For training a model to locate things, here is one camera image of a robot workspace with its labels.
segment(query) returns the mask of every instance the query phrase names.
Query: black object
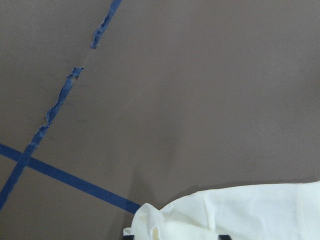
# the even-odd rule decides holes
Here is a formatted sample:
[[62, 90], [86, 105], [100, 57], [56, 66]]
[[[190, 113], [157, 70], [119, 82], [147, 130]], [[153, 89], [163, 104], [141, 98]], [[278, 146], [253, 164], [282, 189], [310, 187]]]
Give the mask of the black object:
[[219, 235], [219, 240], [232, 240], [229, 235]]
[[134, 240], [135, 235], [128, 235], [128, 236], [123, 236], [122, 240]]

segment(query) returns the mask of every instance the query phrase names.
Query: white cloth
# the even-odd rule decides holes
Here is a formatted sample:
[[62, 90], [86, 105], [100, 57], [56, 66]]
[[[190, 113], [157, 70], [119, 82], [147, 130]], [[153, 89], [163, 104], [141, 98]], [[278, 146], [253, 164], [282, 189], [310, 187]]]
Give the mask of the white cloth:
[[320, 181], [198, 191], [161, 210], [144, 204], [134, 240], [320, 240]]

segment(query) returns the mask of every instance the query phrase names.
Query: blue tape strip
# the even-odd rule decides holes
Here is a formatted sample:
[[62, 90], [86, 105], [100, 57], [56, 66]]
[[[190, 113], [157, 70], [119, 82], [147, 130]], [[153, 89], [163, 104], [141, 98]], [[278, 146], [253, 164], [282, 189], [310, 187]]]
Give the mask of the blue tape strip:
[[95, 49], [97, 47], [97, 44], [104, 34], [105, 30], [107, 29], [112, 17], [114, 16], [115, 12], [117, 11], [120, 3], [122, 0], [113, 0], [110, 7], [109, 7], [109, 12], [108, 14], [104, 17], [103, 22], [101, 25], [95, 30], [93, 34], [93, 40], [91, 43], [91, 48]]
[[51, 107], [46, 114], [46, 125], [42, 125], [38, 129], [36, 134], [33, 136], [31, 143], [28, 146], [26, 146], [24, 152], [22, 153], [22, 155], [18, 160], [18, 163], [14, 167], [11, 175], [7, 179], [4, 187], [0, 192], [0, 210], [3, 208], [4, 204], [6, 203], [11, 191], [14, 189], [14, 186], [17, 183], [24, 168], [27, 166], [32, 153], [39, 146], [41, 140], [46, 135], [46, 132], [50, 127], [52, 121], [54, 120], [62, 104], [66, 100], [66, 97], [72, 88], [72, 78], [77, 78], [83, 69], [84, 69], [83, 67], [82, 68], [74, 67], [72, 70], [72, 73], [66, 77], [66, 82], [60, 91], [60, 94], [58, 96], [58, 99], [55, 105]]
[[[2, 144], [0, 144], [0, 154], [16, 162], [19, 161], [22, 155], [21, 152]], [[73, 176], [54, 166], [48, 165], [33, 157], [30, 158], [27, 166], [33, 170], [36, 170], [42, 174], [45, 174], [51, 178], [54, 178], [60, 182], [63, 182], [87, 194], [90, 194], [98, 199], [101, 199], [107, 203], [110, 203], [118, 208], [126, 210], [132, 214], [135, 214], [136, 211], [141, 207], [137, 203], [134, 203], [128, 199], [125, 199], [119, 195], [116, 195], [110, 191], [107, 191], [97, 185], [94, 185], [90, 182], [87, 182], [76, 176]]]

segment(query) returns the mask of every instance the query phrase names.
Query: gray surface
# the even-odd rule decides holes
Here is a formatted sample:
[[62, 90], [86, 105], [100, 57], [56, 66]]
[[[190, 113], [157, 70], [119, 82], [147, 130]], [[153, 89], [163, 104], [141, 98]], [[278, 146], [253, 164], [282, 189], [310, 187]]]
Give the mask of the gray surface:
[[[106, 10], [89, 7], [80, 20], [99, 23]], [[56, 60], [61, 76], [44, 78], [56, 89], [29, 98], [45, 109], [85, 63], [34, 157], [158, 208], [198, 190], [319, 180], [319, 12], [318, 1], [123, 1], [100, 47], [73, 49], [68, 68]], [[80, 28], [84, 47], [92, 24]], [[12, 99], [7, 110], [47, 110]], [[5, 133], [1, 143], [23, 146]], [[25, 239], [116, 239], [129, 225], [130, 214], [40, 173], [22, 178], [0, 214], [4, 239], [20, 238], [15, 225]]]

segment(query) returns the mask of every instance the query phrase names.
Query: blue tape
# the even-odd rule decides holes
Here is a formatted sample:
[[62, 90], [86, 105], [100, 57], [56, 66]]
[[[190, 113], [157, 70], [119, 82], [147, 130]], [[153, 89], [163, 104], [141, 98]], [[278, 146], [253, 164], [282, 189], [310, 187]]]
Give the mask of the blue tape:
[[[21, 152], [2, 144], [0, 144], [0, 154], [16, 162], [19, 161], [22, 155]], [[90, 182], [82, 180], [76, 176], [73, 176], [54, 166], [51, 166], [42, 161], [39, 161], [33, 157], [30, 158], [29, 162], [27, 163], [27, 166], [33, 170], [36, 170], [42, 174], [45, 174], [51, 178], [54, 178], [60, 182], [63, 182], [71, 187], [74, 187], [98, 199], [101, 199], [107, 203], [110, 203], [118, 208], [126, 210], [132, 214], [135, 214], [136, 211], [141, 207], [139, 204], [134, 203], [133, 201], [125, 199], [119, 195], [116, 195], [110, 191], [107, 191]]]
[[51, 107], [46, 114], [46, 125], [42, 125], [38, 129], [36, 134], [33, 136], [31, 143], [28, 146], [26, 146], [24, 152], [22, 153], [22, 155], [18, 160], [18, 163], [14, 167], [11, 175], [7, 179], [4, 187], [0, 192], [0, 210], [3, 208], [4, 204], [6, 203], [11, 191], [14, 189], [14, 186], [17, 183], [24, 168], [27, 166], [32, 153], [39, 146], [41, 140], [46, 135], [46, 132], [50, 127], [52, 121], [54, 120], [62, 104], [66, 100], [66, 97], [72, 88], [72, 78], [77, 78], [83, 69], [84, 69], [83, 67], [82, 68], [74, 67], [72, 70], [72, 73], [66, 77], [66, 82], [59, 93], [59, 96], [55, 105]]
[[95, 49], [97, 47], [97, 44], [104, 34], [105, 30], [107, 29], [112, 17], [114, 16], [115, 12], [117, 11], [120, 3], [122, 0], [113, 0], [110, 7], [109, 7], [109, 12], [108, 14], [104, 17], [103, 22], [101, 25], [95, 30], [93, 34], [93, 40], [91, 43], [91, 48]]

